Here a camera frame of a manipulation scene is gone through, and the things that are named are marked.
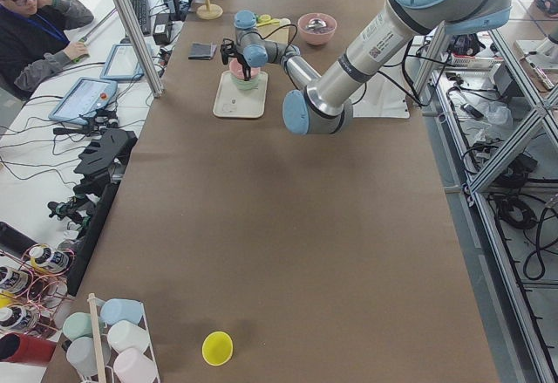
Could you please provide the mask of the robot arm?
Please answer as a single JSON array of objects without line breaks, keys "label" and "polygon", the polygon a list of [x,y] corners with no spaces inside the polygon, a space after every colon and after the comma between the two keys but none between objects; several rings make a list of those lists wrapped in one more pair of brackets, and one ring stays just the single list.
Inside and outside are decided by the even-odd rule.
[{"label": "robot arm", "polygon": [[295,85],[282,104],[285,126],[294,134],[334,134],[349,123],[350,96],[417,35],[443,24],[448,35],[488,31],[504,25],[511,0],[385,0],[384,8],[357,35],[325,74],[319,74],[294,45],[265,40],[250,10],[235,14],[235,37],[221,43],[221,58],[237,58],[245,76],[279,64]]}]

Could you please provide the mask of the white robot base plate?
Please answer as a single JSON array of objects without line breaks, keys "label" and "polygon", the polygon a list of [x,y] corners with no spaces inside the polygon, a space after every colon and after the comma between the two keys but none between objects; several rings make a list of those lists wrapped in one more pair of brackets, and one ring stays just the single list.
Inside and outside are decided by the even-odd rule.
[{"label": "white robot base plate", "polygon": [[376,74],[350,96],[355,118],[408,119],[407,96],[382,74]]}]

